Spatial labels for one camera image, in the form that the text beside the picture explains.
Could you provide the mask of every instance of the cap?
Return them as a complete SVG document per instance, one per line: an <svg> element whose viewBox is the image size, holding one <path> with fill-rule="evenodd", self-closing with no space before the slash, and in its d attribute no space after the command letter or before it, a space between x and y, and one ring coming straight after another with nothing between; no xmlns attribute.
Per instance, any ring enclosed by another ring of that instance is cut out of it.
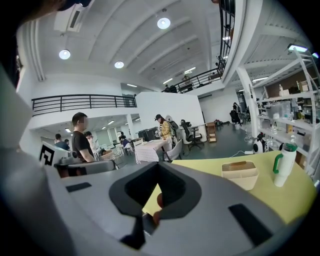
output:
<svg viewBox="0 0 320 256"><path fill-rule="evenodd" d="M155 116L154 121L157 121L159 118L162 118L162 116L161 116L160 114L157 114L157 115Z"/></svg>
<svg viewBox="0 0 320 256"><path fill-rule="evenodd" d="M82 7L87 7L90 4L91 0L65 0L64 5L58 11L65 11L75 4L80 4Z"/></svg>

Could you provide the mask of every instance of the black t-shirt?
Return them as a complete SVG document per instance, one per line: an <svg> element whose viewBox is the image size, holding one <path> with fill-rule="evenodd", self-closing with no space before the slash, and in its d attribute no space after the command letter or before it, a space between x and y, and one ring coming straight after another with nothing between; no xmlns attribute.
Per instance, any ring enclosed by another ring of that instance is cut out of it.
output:
<svg viewBox="0 0 320 256"><path fill-rule="evenodd" d="M90 143L85 137L85 135L80 131L74 131L72 136L72 150L76 152L78 158L82 162L86 162L86 160L83 158L82 154L80 153L80 150L88 150L91 156L94 156L92 153Z"/></svg>
<svg viewBox="0 0 320 256"><path fill-rule="evenodd" d="M64 141L59 141L56 144L54 144L56 147L63 149L63 150L69 150L70 147L68 146L67 143L65 143Z"/></svg>

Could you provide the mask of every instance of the beige tray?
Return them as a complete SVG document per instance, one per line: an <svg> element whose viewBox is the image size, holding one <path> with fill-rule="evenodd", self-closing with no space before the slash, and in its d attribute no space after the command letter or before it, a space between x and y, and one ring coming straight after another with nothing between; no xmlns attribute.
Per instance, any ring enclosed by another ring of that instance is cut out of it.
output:
<svg viewBox="0 0 320 256"><path fill-rule="evenodd" d="M251 161L224 163L222 177L226 178L244 190L252 190L259 176L259 171Z"/></svg>

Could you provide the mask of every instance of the white table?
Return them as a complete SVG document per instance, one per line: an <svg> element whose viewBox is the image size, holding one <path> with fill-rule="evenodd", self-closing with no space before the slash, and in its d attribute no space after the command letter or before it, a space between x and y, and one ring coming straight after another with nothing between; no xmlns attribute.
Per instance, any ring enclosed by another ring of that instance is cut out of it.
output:
<svg viewBox="0 0 320 256"><path fill-rule="evenodd" d="M141 161L145 162L159 162L159 157L157 155L157 150L162 149L162 151L170 151L171 144L168 140L156 139L149 141L145 145L138 145L134 149L135 160L137 164L140 164Z"/></svg>

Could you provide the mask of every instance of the yellow-green table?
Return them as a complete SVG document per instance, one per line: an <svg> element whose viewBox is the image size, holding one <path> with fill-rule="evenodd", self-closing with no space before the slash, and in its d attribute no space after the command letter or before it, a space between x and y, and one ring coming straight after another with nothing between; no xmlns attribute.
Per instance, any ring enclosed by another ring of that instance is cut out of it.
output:
<svg viewBox="0 0 320 256"><path fill-rule="evenodd" d="M279 153L280 151L272 151L229 158L174 160L172 163L200 172L222 176L222 164L252 161L259 171L259 176L254 188L249 193L272 208L285 223L289 223L308 212L316 198L316 189L311 178L297 163L294 163L291 174L283 187L275 186L273 166L275 157ZM160 187L157 185L143 208L145 213L153 216L155 212L160 211L161 208L157 204L157 196L160 193Z"/></svg>

